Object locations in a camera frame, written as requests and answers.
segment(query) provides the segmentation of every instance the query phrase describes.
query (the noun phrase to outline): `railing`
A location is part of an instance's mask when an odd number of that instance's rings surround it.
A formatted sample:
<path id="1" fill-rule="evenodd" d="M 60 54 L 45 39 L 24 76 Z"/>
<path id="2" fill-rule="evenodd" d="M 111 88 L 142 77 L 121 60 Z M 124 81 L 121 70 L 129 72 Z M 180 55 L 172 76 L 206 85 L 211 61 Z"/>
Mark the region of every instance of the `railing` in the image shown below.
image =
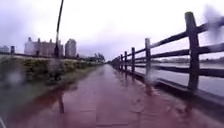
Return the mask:
<path id="1" fill-rule="evenodd" d="M 221 77 L 224 78 L 223 69 L 207 69 L 200 68 L 199 55 L 207 53 L 217 53 L 224 51 L 224 43 L 209 45 L 209 46 L 199 46 L 198 34 L 208 30 L 208 23 L 202 24 L 201 26 L 196 26 L 195 18 L 192 12 L 185 13 L 185 22 L 186 22 L 186 31 L 173 35 L 169 38 L 161 40 L 155 44 L 150 45 L 150 40 L 145 39 L 145 48 L 135 51 L 133 47 L 130 54 L 127 52 L 124 55 L 118 56 L 112 60 L 112 65 L 115 68 L 127 70 L 127 66 L 131 66 L 131 73 L 135 73 L 135 67 L 146 68 L 146 74 L 150 71 L 151 68 L 158 70 L 172 71 L 178 73 L 187 73 L 189 74 L 189 81 L 187 85 L 187 90 L 190 92 L 195 92 L 198 89 L 199 76 L 210 76 L 210 77 Z M 219 27 L 224 25 L 224 18 L 217 22 Z M 165 53 L 153 54 L 151 55 L 151 49 L 159 47 L 164 44 L 168 44 L 172 41 L 177 41 L 182 38 L 187 37 L 189 39 L 190 47 L 189 49 L 170 51 Z M 138 53 L 144 53 L 144 57 L 136 58 L 135 55 Z M 190 65 L 189 68 L 183 67 L 168 67 L 168 66 L 151 66 L 152 59 L 161 58 L 161 57 L 177 57 L 177 56 L 190 56 Z"/>

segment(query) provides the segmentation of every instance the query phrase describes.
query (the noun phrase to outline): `wet pavement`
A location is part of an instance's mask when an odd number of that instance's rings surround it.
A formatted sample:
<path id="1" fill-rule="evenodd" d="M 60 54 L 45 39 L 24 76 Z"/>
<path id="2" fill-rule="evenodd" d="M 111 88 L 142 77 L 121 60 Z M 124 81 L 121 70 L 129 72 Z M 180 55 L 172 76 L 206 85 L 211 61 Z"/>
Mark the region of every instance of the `wet pavement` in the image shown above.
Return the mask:
<path id="1" fill-rule="evenodd" d="M 10 128 L 223 128 L 190 104 L 152 89 L 109 65 L 77 83 L 27 105 Z"/>

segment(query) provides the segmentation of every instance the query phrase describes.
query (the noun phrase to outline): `tall building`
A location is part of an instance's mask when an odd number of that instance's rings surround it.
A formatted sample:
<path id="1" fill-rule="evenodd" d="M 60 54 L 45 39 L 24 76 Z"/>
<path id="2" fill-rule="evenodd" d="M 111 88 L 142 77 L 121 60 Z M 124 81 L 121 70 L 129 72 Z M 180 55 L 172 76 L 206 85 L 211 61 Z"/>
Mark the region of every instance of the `tall building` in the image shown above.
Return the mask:
<path id="1" fill-rule="evenodd" d="M 65 56 L 75 57 L 76 56 L 76 41 L 69 39 L 65 44 Z"/>
<path id="2" fill-rule="evenodd" d="M 9 48 L 7 46 L 0 47 L 0 52 L 9 52 Z"/>
<path id="3" fill-rule="evenodd" d="M 32 41 L 32 39 L 29 37 L 28 42 L 25 43 L 24 53 L 27 55 L 40 55 L 40 56 L 53 57 L 54 48 L 55 43 L 53 43 L 52 40 L 46 42 L 41 41 L 40 38 L 38 38 L 37 41 Z M 59 55 L 63 56 L 63 45 L 61 45 L 60 42 L 59 42 Z"/>

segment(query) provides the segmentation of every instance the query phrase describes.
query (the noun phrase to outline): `distant building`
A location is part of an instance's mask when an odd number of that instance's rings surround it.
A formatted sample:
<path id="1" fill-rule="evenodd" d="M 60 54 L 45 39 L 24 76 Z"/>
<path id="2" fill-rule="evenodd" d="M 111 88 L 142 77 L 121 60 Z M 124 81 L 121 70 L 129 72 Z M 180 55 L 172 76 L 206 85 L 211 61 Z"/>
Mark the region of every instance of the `distant building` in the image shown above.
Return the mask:
<path id="1" fill-rule="evenodd" d="M 65 44 L 65 56 L 76 57 L 76 41 L 69 39 Z"/>
<path id="2" fill-rule="evenodd" d="M 41 41 L 40 38 L 38 38 L 37 41 L 32 41 L 32 39 L 29 37 L 28 41 L 25 43 L 24 54 L 53 57 L 54 48 L 55 43 L 53 43 L 52 40 L 46 42 Z M 61 45 L 60 41 L 59 41 L 59 55 L 63 56 L 63 45 Z"/>
<path id="3" fill-rule="evenodd" d="M 9 48 L 7 46 L 0 47 L 0 52 L 9 52 Z"/>

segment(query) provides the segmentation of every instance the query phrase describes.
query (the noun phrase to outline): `pole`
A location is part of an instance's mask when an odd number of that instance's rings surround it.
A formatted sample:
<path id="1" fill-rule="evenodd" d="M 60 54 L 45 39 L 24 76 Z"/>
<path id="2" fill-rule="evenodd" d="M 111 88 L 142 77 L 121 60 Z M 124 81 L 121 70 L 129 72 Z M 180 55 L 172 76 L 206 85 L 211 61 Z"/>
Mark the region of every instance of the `pole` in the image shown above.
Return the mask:
<path id="1" fill-rule="evenodd" d="M 60 6 L 60 10 L 59 10 L 57 30 L 56 30 L 56 43 L 55 43 L 55 48 L 54 48 L 54 55 L 57 58 L 59 58 L 58 37 L 59 37 L 59 30 L 60 30 L 60 22 L 61 22 L 61 15 L 62 15 L 63 4 L 64 4 L 64 0 L 61 0 L 61 6 Z"/>

